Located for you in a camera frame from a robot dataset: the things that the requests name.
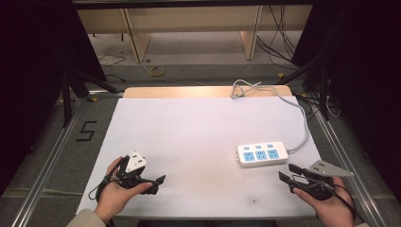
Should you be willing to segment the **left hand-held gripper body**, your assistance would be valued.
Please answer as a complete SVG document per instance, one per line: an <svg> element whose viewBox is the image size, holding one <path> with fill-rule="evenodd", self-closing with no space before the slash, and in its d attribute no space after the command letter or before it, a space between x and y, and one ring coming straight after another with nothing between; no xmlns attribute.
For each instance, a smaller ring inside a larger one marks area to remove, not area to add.
<svg viewBox="0 0 401 227"><path fill-rule="evenodd" d="M151 183L152 186L157 186L152 183L153 181L141 178L146 165L147 161L137 151L124 157L117 172L119 184L126 189L133 188L140 183Z"/></svg>

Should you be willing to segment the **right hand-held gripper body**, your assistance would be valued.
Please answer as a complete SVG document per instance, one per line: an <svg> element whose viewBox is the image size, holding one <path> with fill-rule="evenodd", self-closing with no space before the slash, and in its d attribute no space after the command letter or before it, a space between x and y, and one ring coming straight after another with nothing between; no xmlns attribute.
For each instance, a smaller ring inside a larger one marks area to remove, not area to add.
<svg viewBox="0 0 401 227"><path fill-rule="evenodd" d="M304 174L293 173L290 177L296 185L290 188L304 190L307 194L319 201L325 201L332 197L334 192L334 177L354 177L355 173L338 166L334 166L326 161L317 161L310 167L303 168Z"/></svg>

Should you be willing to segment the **person's right hand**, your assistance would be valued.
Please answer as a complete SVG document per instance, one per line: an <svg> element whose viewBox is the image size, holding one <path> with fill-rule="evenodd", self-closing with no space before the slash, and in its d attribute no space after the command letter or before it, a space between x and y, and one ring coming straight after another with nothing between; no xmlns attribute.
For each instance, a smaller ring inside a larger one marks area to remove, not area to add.
<svg viewBox="0 0 401 227"><path fill-rule="evenodd" d="M299 188L294 188L293 192L316 211L325 227L355 227L352 212L335 196L319 201Z"/></svg>

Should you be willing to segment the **person's left hand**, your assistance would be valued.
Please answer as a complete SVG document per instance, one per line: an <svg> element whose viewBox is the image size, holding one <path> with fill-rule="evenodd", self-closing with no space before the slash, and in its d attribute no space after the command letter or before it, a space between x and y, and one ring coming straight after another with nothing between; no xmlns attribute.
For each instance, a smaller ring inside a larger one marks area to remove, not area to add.
<svg viewBox="0 0 401 227"><path fill-rule="evenodd" d="M102 190L95 213L107 224L125 208L130 199L145 192L150 187L152 187L151 183L140 183L133 188L126 189L116 182L111 182Z"/></svg>

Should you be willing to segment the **white blue power strip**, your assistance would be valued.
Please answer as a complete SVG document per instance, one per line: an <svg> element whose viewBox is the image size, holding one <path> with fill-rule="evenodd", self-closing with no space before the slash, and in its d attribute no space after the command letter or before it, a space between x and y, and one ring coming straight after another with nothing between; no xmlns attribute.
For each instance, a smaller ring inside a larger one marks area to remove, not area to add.
<svg viewBox="0 0 401 227"><path fill-rule="evenodd" d="M256 143L236 148L235 159L242 167L280 165L288 159L282 142Z"/></svg>

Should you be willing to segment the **white table board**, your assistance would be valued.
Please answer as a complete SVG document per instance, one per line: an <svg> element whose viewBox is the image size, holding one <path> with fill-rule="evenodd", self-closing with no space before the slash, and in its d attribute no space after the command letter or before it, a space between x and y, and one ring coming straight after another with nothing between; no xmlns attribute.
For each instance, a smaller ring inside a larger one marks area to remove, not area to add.
<svg viewBox="0 0 401 227"><path fill-rule="evenodd" d="M145 179L166 176L156 195L134 197L123 215L145 219L303 218L314 210L290 193L278 172L287 165L242 167L240 145L280 141L289 162L308 167L320 154L305 133L293 96L122 98L81 199L92 209L107 166L133 151L148 164Z"/></svg>

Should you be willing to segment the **black tripod stand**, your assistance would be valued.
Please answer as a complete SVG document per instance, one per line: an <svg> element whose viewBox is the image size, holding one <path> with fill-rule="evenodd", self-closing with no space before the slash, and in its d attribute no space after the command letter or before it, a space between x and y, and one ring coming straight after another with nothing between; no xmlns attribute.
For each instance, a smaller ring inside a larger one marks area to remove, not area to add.
<svg viewBox="0 0 401 227"><path fill-rule="evenodd" d="M312 61L295 70L289 76L279 79L279 81L276 82L276 85L287 84L301 75L305 75L305 80L303 83L303 88L305 91L311 91L315 88L319 88L319 110L323 116L323 119L328 121L328 108L326 107L326 96L328 95L328 76L324 60L319 57L315 57Z"/></svg>
<svg viewBox="0 0 401 227"><path fill-rule="evenodd" d="M71 69L66 71L61 76L61 93L63 100L63 111L64 111L64 122L63 126L66 127L72 119L72 105L70 89L75 93L77 97L87 97L89 95L89 90L85 86L84 82L89 81L106 91L117 94L123 93L123 90L118 90L117 88L107 84L101 79L97 79L89 74L85 73L79 69Z"/></svg>

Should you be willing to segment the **dark curtain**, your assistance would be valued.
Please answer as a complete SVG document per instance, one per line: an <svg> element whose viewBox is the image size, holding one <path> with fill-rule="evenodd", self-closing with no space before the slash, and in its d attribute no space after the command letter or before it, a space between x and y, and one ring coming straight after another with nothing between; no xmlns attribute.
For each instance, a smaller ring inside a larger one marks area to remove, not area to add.
<svg viewBox="0 0 401 227"><path fill-rule="evenodd" d="M0 196L75 70L106 79L72 0L0 0Z"/></svg>
<svg viewBox="0 0 401 227"><path fill-rule="evenodd" d="M401 0L301 0L312 10L292 58L303 66L329 43L329 90L401 203Z"/></svg>

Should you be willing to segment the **light wooden desk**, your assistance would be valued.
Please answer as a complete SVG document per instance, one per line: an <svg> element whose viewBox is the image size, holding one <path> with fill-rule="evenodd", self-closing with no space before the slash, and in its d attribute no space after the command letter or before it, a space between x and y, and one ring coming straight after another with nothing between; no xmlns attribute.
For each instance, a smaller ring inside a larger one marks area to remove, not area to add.
<svg viewBox="0 0 401 227"><path fill-rule="evenodd" d="M141 62L153 33L238 32L245 59L253 59L256 35L273 31L279 22L285 30L301 31L312 10L309 4L279 3L274 6L183 0L73 0L89 34L126 34L134 59Z"/></svg>

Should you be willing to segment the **aluminium frame rail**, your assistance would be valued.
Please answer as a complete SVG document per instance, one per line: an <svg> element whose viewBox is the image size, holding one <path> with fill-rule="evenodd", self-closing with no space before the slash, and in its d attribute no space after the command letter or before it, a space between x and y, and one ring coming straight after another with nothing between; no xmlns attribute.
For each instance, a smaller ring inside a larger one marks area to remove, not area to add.
<svg viewBox="0 0 401 227"><path fill-rule="evenodd" d="M113 111L122 95L93 91L73 101L69 123L62 105L3 194L16 207L6 227L63 227L78 211Z"/></svg>
<svg viewBox="0 0 401 227"><path fill-rule="evenodd" d="M338 135L336 134L334 128L331 125L329 119L330 112L327 109L328 98L325 95L314 95L310 96L316 97L314 109L316 110L315 117L317 118L324 135L326 136L328 143L330 144L331 150L336 156L341 167L345 168L354 173L354 176L348 179L348 184L351 186L357 201L366 216L366 221L371 227L379 227L381 224L385 224L385 221L381 217L376 202L371 196L369 189L364 185L360 178L360 174L357 172L356 166L352 163L352 160L348 156L348 153Z"/></svg>

